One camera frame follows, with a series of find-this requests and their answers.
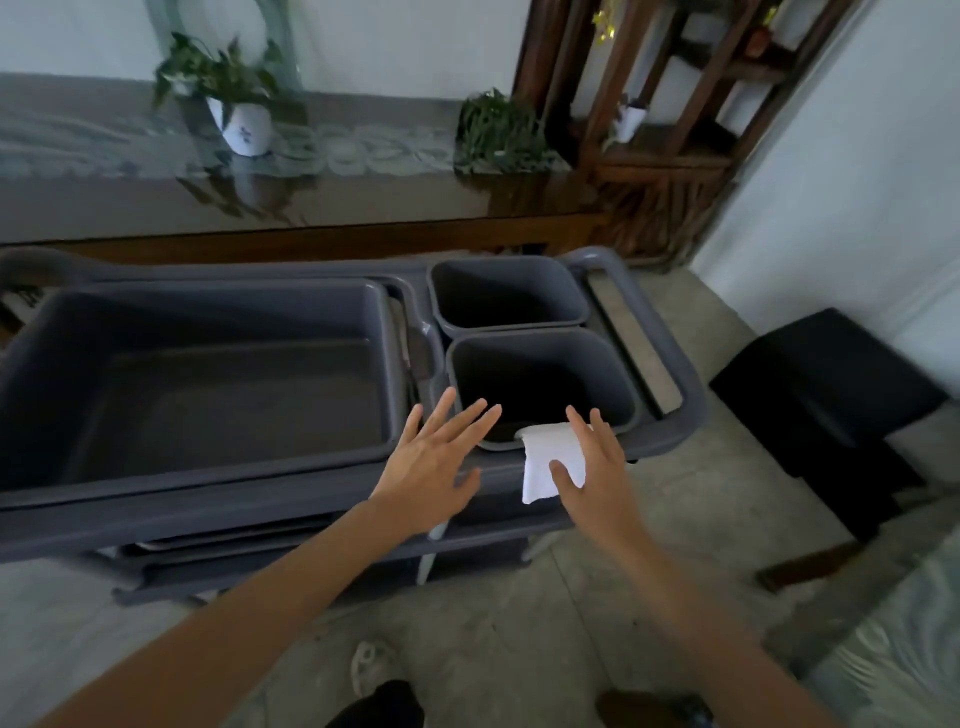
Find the person's left hand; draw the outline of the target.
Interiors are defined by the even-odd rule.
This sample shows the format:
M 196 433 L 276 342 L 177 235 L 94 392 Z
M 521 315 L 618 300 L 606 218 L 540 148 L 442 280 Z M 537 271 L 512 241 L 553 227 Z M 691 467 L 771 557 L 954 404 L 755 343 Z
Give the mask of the person's left hand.
M 413 536 L 426 534 L 451 519 L 451 487 L 472 470 L 464 470 L 464 462 L 478 447 L 472 450 L 445 449 L 445 424 L 468 408 L 450 417 L 456 397 L 456 390 L 448 387 L 432 412 L 429 415 L 423 412 L 423 445 L 417 455 L 403 454 L 403 427 L 393 453 L 366 500 L 366 508 L 371 512 L 370 528 L 373 535 L 381 538 L 385 544 L 394 547 Z M 487 407 L 486 435 L 502 414 L 500 404 Z

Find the person's right hand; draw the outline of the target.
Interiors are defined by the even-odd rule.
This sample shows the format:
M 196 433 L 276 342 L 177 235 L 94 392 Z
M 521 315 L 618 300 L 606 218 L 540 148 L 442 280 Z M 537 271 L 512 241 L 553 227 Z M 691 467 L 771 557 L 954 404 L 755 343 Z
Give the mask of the person's right hand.
M 591 418 L 584 421 L 573 406 L 565 410 L 580 442 L 585 461 L 585 483 L 575 501 L 562 501 L 574 525 L 619 566 L 650 545 L 642 524 L 617 440 L 617 455 L 605 455 L 594 440 Z

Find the white cloth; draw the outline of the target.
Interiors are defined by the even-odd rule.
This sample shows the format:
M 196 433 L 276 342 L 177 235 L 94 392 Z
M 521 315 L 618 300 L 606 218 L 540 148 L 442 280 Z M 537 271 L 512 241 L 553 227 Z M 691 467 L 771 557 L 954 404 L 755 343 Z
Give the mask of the white cloth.
M 558 461 L 579 489 L 586 481 L 586 461 L 581 444 L 568 422 L 530 425 L 516 432 L 524 449 L 522 504 L 558 497 L 550 463 Z

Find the person's right forearm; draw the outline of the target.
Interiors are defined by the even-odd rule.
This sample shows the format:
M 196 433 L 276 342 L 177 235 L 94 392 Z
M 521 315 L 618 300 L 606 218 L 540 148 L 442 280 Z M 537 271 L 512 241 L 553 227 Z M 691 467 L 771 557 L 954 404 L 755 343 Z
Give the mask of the person's right forearm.
M 652 540 L 605 550 L 682 654 L 719 728 L 843 728 Z

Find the person's left forearm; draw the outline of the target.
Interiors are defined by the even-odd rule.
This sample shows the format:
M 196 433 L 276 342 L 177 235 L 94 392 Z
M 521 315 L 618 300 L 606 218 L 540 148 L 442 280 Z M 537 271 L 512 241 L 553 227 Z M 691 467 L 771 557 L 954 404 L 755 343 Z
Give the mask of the person's left forearm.
M 306 627 L 409 535 L 376 499 L 355 506 L 32 728 L 218 728 Z

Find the small grey plastic bin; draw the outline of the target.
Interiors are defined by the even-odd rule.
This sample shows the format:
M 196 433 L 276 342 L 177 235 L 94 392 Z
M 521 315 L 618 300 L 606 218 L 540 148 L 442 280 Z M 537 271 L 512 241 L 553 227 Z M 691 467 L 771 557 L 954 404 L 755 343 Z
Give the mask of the small grey plastic bin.
M 614 345 L 582 326 L 464 336 L 449 345 L 446 371 L 461 406 L 484 399 L 502 408 L 480 443 L 487 452 L 520 449 L 520 430 L 565 423 L 568 407 L 585 420 L 599 410 L 616 434 L 644 415 L 639 387 Z
M 469 256 L 429 266 L 434 316 L 451 340 L 473 334 L 577 327 L 589 318 L 570 269 L 543 256 Z

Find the white scrap on floor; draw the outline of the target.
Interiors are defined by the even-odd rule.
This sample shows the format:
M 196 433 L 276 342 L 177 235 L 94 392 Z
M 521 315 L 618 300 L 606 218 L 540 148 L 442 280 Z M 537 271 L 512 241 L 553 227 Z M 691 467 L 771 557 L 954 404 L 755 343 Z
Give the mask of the white scrap on floor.
M 350 662 L 349 675 L 356 698 L 369 698 L 382 685 L 402 678 L 396 650 L 380 639 L 362 640 Z

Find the grey plastic service cart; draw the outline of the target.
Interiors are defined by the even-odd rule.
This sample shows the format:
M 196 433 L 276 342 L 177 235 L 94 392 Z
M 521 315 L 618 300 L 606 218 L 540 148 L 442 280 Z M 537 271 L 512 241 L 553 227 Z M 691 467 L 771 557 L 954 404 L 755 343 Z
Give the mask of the grey plastic service cart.
M 690 358 L 614 252 L 586 248 L 556 261 L 570 270 L 589 303 L 589 316 L 577 327 L 605 337 L 638 387 L 642 420 L 617 434 L 628 461 L 673 450 L 706 417 L 706 393 Z M 407 414 L 415 404 L 429 413 L 451 385 L 447 350 L 455 341 L 441 330 L 431 304 L 426 274 L 436 262 L 394 258 L 147 266 L 18 249 L 0 256 L 0 295 L 19 285 L 54 284 L 20 333 L 55 293 L 75 286 L 369 279 L 384 285 L 389 295 Z M 123 606 L 224 592 L 358 504 L 372 490 L 387 457 L 351 467 L 0 508 L 0 563 L 48 557 L 103 570 L 120 583 L 114 599 Z M 415 537 L 383 557 L 347 589 L 346 599 L 372 600 L 427 581 L 525 567 L 549 545 L 548 537 L 570 528 L 570 519 L 557 498 L 521 504 L 523 463 L 523 445 L 499 452 L 479 446 L 465 461 L 466 467 L 483 472 L 478 501 L 451 525 Z M 545 540 L 534 546 L 538 537 Z

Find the black stool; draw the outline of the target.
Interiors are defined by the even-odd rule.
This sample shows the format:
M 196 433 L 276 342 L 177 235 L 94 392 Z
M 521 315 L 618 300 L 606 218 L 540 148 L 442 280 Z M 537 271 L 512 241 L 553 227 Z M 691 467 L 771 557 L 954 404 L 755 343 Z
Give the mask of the black stool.
M 836 308 L 759 336 L 709 386 L 859 542 L 903 513 L 895 493 L 925 483 L 886 438 L 949 399 Z

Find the person's black trouser leg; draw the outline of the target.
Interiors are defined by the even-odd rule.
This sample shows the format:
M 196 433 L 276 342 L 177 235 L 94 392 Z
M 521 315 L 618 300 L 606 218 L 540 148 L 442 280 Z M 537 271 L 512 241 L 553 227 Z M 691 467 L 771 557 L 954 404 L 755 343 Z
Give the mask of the person's black trouser leg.
M 393 679 L 353 701 L 324 728 L 426 728 L 426 713 L 412 683 Z

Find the large grey plastic tub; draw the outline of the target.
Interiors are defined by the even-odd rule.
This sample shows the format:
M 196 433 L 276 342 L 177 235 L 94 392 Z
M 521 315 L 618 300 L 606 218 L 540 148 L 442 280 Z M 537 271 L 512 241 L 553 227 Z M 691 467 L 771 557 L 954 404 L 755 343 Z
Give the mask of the large grey plastic tub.
M 0 357 L 0 508 L 375 463 L 406 414 L 374 280 L 63 288 Z

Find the dark wooden table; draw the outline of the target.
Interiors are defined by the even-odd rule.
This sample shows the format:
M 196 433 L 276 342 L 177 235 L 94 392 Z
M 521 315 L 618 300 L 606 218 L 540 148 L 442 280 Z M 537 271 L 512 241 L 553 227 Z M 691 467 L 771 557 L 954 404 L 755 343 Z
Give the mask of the dark wooden table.
M 152 107 L 147 80 L 0 74 L 6 110 L 104 122 L 157 116 L 196 131 L 200 99 Z M 455 133 L 457 101 L 305 92 L 272 122 L 431 126 Z M 115 263 L 336 261 L 562 242 L 603 208 L 575 173 L 103 177 L 0 180 L 0 253 L 43 247 Z

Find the green leafy plant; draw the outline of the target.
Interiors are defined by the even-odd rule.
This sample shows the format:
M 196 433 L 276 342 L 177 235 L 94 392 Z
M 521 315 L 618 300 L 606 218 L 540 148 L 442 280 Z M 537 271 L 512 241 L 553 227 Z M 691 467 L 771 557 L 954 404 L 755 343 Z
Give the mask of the green leafy plant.
M 491 88 L 462 102 L 453 168 L 462 175 L 525 174 L 563 170 L 566 163 L 534 109 Z

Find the small white pot with plant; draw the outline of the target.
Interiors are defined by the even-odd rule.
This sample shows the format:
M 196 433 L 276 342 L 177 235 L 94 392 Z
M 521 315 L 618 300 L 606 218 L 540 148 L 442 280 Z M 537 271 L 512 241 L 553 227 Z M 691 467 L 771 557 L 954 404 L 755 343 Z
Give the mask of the small white pot with plant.
M 640 97 L 631 98 L 626 93 L 621 94 L 601 150 L 606 151 L 616 144 L 631 142 L 648 113 L 648 103 L 642 102 Z

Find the dark wooden shelf rack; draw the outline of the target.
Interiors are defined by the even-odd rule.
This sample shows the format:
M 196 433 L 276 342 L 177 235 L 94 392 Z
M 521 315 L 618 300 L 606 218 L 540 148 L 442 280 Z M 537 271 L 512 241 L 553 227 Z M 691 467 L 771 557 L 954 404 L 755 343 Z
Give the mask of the dark wooden shelf rack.
M 631 264 L 689 262 L 753 155 L 863 0 L 531 0 L 513 95 L 603 209 L 535 242 L 557 256 L 588 244 Z M 762 58 L 744 58 L 767 25 Z M 601 150 L 621 94 L 649 112 L 627 144 Z

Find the patterned grey fabric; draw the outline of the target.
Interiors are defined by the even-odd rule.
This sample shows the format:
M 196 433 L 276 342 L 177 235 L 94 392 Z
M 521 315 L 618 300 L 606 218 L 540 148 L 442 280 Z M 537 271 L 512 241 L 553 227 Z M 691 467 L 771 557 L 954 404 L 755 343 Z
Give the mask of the patterned grey fabric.
M 846 728 L 960 728 L 960 527 L 801 683 Z

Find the potted plant in white pot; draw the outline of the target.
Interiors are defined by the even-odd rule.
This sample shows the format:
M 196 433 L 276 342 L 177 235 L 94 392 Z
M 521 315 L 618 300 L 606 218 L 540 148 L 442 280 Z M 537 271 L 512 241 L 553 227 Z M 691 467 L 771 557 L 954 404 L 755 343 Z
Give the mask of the potted plant in white pot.
M 235 155 L 255 159 L 270 152 L 274 127 L 270 101 L 280 95 L 271 68 L 282 61 L 272 39 L 253 64 L 244 61 L 238 37 L 210 51 L 197 37 L 170 33 L 169 53 L 154 69 L 151 105 L 158 110 L 174 90 L 207 103 L 217 131 Z

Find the lace table runner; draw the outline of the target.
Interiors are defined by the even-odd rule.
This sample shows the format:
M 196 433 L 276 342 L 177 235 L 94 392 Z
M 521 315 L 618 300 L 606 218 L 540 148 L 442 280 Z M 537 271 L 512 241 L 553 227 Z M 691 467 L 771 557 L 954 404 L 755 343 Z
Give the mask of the lace table runner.
M 454 170 L 454 133 L 431 126 L 275 122 L 270 150 L 233 153 L 212 120 L 196 130 L 158 116 L 103 122 L 26 109 L 0 115 L 0 181 L 202 180 L 235 169 L 271 178 L 411 177 Z

